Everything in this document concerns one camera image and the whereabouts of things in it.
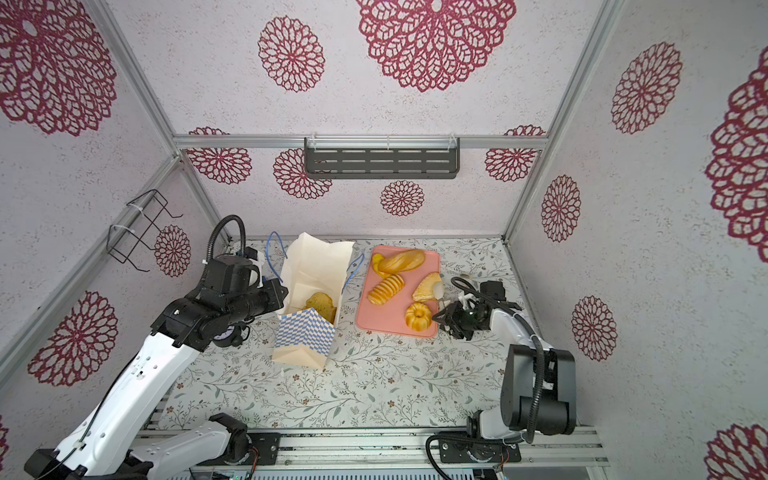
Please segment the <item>blue checkered paper bag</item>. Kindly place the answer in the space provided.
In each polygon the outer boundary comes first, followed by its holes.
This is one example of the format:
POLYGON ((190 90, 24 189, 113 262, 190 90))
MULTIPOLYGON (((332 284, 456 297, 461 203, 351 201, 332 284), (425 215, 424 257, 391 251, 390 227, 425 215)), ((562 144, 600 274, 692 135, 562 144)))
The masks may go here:
POLYGON ((302 233, 286 250, 280 285, 288 289, 277 311, 272 360, 322 369, 330 355, 338 308, 355 262, 352 241, 326 242, 302 233))

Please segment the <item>striped twisted bread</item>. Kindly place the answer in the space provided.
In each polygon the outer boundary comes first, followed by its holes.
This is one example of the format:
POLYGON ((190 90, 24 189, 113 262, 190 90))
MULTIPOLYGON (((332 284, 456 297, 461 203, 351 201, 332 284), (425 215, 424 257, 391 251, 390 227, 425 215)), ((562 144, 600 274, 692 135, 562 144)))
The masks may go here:
POLYGON ((367 299, 374 305, 384 305, 397 295, 404 286, 405 281, 399 274, 390 275, 371 289, 367 299))

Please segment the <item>long baguette bread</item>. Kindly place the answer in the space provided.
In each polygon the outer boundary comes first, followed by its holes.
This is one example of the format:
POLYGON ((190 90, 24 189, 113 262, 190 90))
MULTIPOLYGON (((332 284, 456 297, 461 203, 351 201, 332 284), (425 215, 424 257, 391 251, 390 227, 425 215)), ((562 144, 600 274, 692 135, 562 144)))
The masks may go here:
POLYGON ((380 263, 380 269, 388 274, 397 274, 415 270, 425 261, 426 254, 422 250, 405 250, 395 255, 384 257, 384 260, 380 263))

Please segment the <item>yellow croissant bread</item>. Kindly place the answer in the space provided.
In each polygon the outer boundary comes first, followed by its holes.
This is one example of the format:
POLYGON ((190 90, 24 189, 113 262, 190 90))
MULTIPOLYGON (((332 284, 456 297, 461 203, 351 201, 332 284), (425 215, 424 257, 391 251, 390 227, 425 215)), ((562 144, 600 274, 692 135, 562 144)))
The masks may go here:
POLYGON ((380 253, 375 253, 371 257, 371 268, 381 278, 389 277, 389 274, 380 269, 380 263, 384 260, 384 256, 380 253))

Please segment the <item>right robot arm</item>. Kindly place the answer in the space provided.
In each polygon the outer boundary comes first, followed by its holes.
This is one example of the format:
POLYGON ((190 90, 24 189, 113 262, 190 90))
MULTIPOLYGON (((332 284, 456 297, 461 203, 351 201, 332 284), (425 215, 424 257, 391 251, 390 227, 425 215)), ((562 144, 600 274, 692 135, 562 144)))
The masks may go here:
POLYGON ((508 347, 499 405, 468 418, 467 434, 478 441, 531 443, 537 434, 570 435, 577 423, 576 365, 535 331, 524 309, 506 298, 500 281, 453 277, 458 298, 434 316, 454 339, 469 341, 490 331, 508 347))

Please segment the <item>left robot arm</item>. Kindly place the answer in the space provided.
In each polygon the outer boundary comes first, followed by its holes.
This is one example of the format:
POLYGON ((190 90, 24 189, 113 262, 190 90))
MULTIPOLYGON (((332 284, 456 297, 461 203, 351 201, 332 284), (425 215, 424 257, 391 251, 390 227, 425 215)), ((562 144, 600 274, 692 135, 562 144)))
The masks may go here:
POLYGON ((208 460, 245 460, 247 428, 227 414, 156 444, 134 441, 163 395, 210 344, 283 308, 288 290, 276 278, 263 279, 263 261, 251 247, 208 257, 199 284, 157 317, 92 413, 55 448, 36 450, 25 473, 34 479, 166 479, 208 460))

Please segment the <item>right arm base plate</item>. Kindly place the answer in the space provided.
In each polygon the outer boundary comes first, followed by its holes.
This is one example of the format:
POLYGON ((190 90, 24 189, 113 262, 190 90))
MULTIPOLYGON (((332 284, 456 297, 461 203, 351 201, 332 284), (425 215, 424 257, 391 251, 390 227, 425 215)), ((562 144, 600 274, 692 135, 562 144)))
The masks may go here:
POLYGON ((501 464, 522 460, 517 443, 474 438, 467 433, 442 431, 437 434, 440 461, 447 464, 501 464))

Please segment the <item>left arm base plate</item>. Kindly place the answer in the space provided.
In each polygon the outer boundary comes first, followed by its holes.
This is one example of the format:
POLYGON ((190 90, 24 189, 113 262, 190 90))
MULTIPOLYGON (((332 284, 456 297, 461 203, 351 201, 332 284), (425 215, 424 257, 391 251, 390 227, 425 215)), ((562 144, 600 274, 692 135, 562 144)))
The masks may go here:
POLYGON ((230 415, 219 413, 209 421, 224 426, 230 434, 223 453, 203 462, 203 465, 266 465, 276 463, 281 435, 279 433, 250 433, 247 425, 230 415))

